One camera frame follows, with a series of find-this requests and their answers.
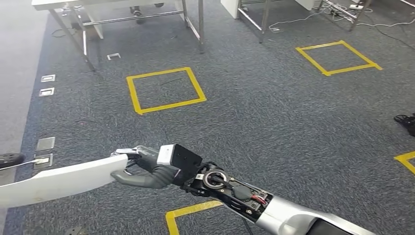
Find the wheel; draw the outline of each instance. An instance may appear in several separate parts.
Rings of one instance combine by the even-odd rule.
[[[141,13],[141,11],[138,11],[138,10],[135,10],[134,11],[134,13],[133,13],[135,16],[142,16],[142,13]],[[144,23],[144,19],[138,19],[138,20],[136,20],[136,23],[138,23],[138,24],[142,24],[142,23]]]
[[[25,156],[20,153],[6,153],[0,155],[0,169],[23,163]]]

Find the stainless steel frame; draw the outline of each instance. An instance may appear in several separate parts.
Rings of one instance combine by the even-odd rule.
[[[372,2],[372,0],[367,0],[366,3],[365,3],[365,5],[363,6],[363,9],[359,12],[359,14],[357,14],[357,16],[352,15],[349,12],[341,9],[340,7],[336,6],[336,4],[330,2],[329,0],[322,0],[320,2],[319,7],[317,8],[317,11],[320,11],[323,3],[329,4],[331,7],[335,8],[336,10],[339,10],[339,11],[343,12],[344,14],[346,14],[347,16],[349,16],[351,18],[350,21],[351,21],[352,24],[351,24],[351,27],[350,27],[349,31],[352,31],[356,27],[357,22],[359,21],[359,18],[364,14],[364,12],[369,7],[369,5],[370,5],[371,2]]]
[[[270,2],[272,1],[276,1],[276,0],[257,0],[257,1],[247,1],[244,2],[244,4],[254,4],[254,3],[265,3],[265,8],[264,8],[264,14],[262,16],[262,23],[261,26],[259,26],[242,8],[242,0],[239,0],[238,3],[238,17],[240,17],[241,15],[244,16],[245,18],[248,19],[249,22],[251,22],[259,31],[260,31],[260,35],[259,35],[259,43],[262,43],[264,41],[264,36],[265,36],[265,31],[267,29],[267,24],[268,24],[268,15],[270,12]]]
[[[262,43],[264,41],[264,36],[265,36],[265,31],[267,30],[268,27],[268,16],[269,16],[269,11],[270,11],[270,3],[272,1],[278,1],[278,0],[256,0],[256,1],[247,1],[247,2],[243,2],[243,4],[254,4],[254,3],[265,3],[265,7],[264,7],[264,13],[262,16],[262,23],[261,26],[259,26],[244,10],[242,7],[242,0],[239,0],[238,3],[238,17],[240,18],[240,16],[244,16],[246,19],[248,19],[249,22],[251,22],[259,31],[260,31],[260,35],[259,35],[259,43]],[[405,0],[400,0],[406,4],[412,5],[408,2],[406,2]],[[343,12],[344,14],[346,14],[347,16],[349,16],[351,18],[351,22],[352,25],[349,29],[349,31],[352,31],[356,25],[357,22],[359,20],[359,18],[363,15],[363,13],[366,11],[366,9],[369,7],[370,3],[372,2],[372,0],[367,0],[365,6],[363,7],[363,9],[359,12],[359,14],[357,16],[350,14],[349,12],[339,8],[338,6],[336,6],[334,3],[332,3],[329,0],[322,0],[320,2],[319,7],[317,8],[317,11],[319,11],[323,5],[323,3],[327,3],[329,4],[331,7]]]
[[[72,44],[75,46],[75,49],[80,53],[81,57],[85,60],[88,67],[92,71],[96,71],[95,67],[91,63],[90,59],[88,58],[88,50],[87,50],[87,33],[85,26],[89,25],[96,25],[96,24],[107,24],[107,23],[114,23],[114,22],[122,22],[122,21],[132,21],[132,20],[138,20],[138,19],[145,19],[145,18],[152,18],[152,17],[159,17],[159,16],[170,16],[170,15],[177,15],[177,14],[183,14],[184,16],[184,24],[186,27],[190,27],[194,35],[196,36],[198,42],[199,42],[199,51],[201,54],[204,53],[205,49],[205,33],[204,33],[204,19],[203,19],[203,0],[198,1],[198,8],[199,8],[199,31],[193,26],[192,22],[190,21],[189,17],[187,16],[187,7],[186,7],[186,0],[182,0],[182,6],[183,11],[171,11],[171,12],[163,12],[158,13],[154,15],[148,15],[148,16],[134,16],[134,17],[126,17],[126,18],[120,18],[120,19],[112,19],[112,20],[104,20],[104,21],[97,21],[97,22],[91,22],[91,23],[82,23],[79,14],[75,10],[74,7],[70,8],[70,11],[72,12],[72,15],[75,17],[76,22],[79,24],[82,30],[82,44],[79,45],[79,43],[76,41],[74,36],[70,33],[68,28],[63,23],[62,19],[58,16],[56,11],[54,9],[49,10],[52,17],[57,21],[59,26],[62,28],[62,30],[65,32],[65,34],[69,37]]]

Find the black object on floor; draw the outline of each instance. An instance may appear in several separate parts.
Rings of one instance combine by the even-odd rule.
[[[0,155],[0,169],[19,165],[23,163],[25,157],[20,153],[6,153]]]
[[[393,119],[405,127],[411,136],[415,137],[415,113],[413,115],[397,115]]]

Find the yellow tape square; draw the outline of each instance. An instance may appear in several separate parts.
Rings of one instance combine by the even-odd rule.
[[[146,108],[146,109],[142,109],[140,107],[140,103],[138,101],[138,96],[137,96],[137,91],[134,86],[134,79],[162,75],[162,74],[172,73],[172,72],[180,72],[180,71],[185,71],[187,73],[187,76],[189,76],[190,81],[194,89],[196,90],[196,93],[199,98],[172,103],[172,104],[161,105],[157,107]],[[163,109],[170,109],[170,108],[175,108],[179,106],[206,101],[205,94],[203,93],[202,88],[197,82],[196,77],[190,67],[183,67],[183,68],[178,68],[178,69],[173,69],[173,70],[165,70],[165,71],[160,71],[160,72],[151,72],[151,73],[145,73],[145,74],[140,74],[140,75],[135,75],[135,76],[128,76],[127,84],[128,84],[128,89],[130,90],[130,95],[131,95],[131,100],[133,102],[134,110],[140,115],[143,115],[144,113],[148,113],[148,112],[153,112],[153,111],[158,111],[158,110],[163,110]]]
[[[395,157],[396,160],[401,162],[406,168],[415,174],[415,166],[409,162],[412,158],[415,158],[415,152],[405,153]]]
[[[169,211],[166,213],[166,222],[169,229],[170,235],[179,235],[179,228],[176,224],[176,218],[186,214],[192,214],[195,212],[204,211],[210,208],[214,208],[222,205],[219,201],[209,201],[200,204],[196,204],[190,207],[180,208],[174,211]]]
[[[317,61],[315,61],[313,58],[311,58],[311,56],[309,56],[305,52],[305,50],[316,49],[316,48],[321,48],[321,47],[329,47],[329,46],[334,46],[334,45],[343,45],[343,46],[345,46],[347,49],[351,50],[353,53],[355,53],[361,59],[366,61],[367,64],[366,65],[359,65],[359,66],[349,67],[349,68],[344,68],[344,69],[339,69],[339,70],[327,71],[319,63],[317,63]],[[377,68],[378,70],[382,70],[382,68],[378,64],[376,64],[375,62],[371,61],[369,58],[362,55],[360,52],[358,52],[356,49],[354,49],[352,46],[350,46],[349,44],[347,44],[343,40],[340,40],[338,42],[333,42],[333,43],[326,43],[326,44],[321,44],[321,45],[316,45],[316,46],[310,46],[310,47],[296,47],[296,50],[301,55],[303,55],[308,61],[310,61],[311,64],[313,64],[316,68],[318,68],[322,72],[322,74],[324,74],[326,76],[330,76],[330,75],[333,75],[333,74],[336,74],[336,73],[341,73],[341,72],[361,70],[361,69],[372,68],[372,67]]]

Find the black cable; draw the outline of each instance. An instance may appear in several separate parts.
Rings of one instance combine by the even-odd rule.
[[[244,222],[244,225],[247,228],[249,235],[254,235],[254,233],[252,232],[251,228],[249,227],[246,219],[242,218],[242,221]]]
[[[59,31],[63,31],[63,30],[62,29],[57,29],[57,30],[53,31],[51,33],[52,37],[54,37],[54,38],[62,38],[62,37],[65,37],[66,36],[66,34],[63,34],[63,35],[60,35],[60,36],[55,36],[55,33],[59,32]]]
[[[367,14],[365,14],[365,16],[366,17],[368,17],[369,19],[370,19],[370,21],[372,21],[372,24],[373,25],[375,25],[375,23],[374,23],[374,21],[373,21],[373,19],[370,17],[370,16],[368,16]],[[385,36],[387,36],[387,37],[389,37],[389,38],[392,38],[392,39],[395,39],[395,40],[397,40],[397,41],[400,41],[401,43],[403,43],[403,44],[405,44],[406,46],[408,46],[409,48],[411,48],[412,50],[415,50],[415,47],[413,47],[413,46],[411,46],[411,45],[409,45],[408,43],[406,43],[405,41],[403,41],[403,40],[401,40],[401,39],[399,39],[399,38],[396,38],[396,37],[393,37],[393,36],[391,36],[391,35],[388,35],[388,34],[386,34],[386,33],[384,33],[384,32],[382,32],[377,26],[375,26],[375,28],[376,28],[376,30],[377,31],[379,31],[379,33],[381,33],[381,34],[383,34],[383,35],[385,35]]]

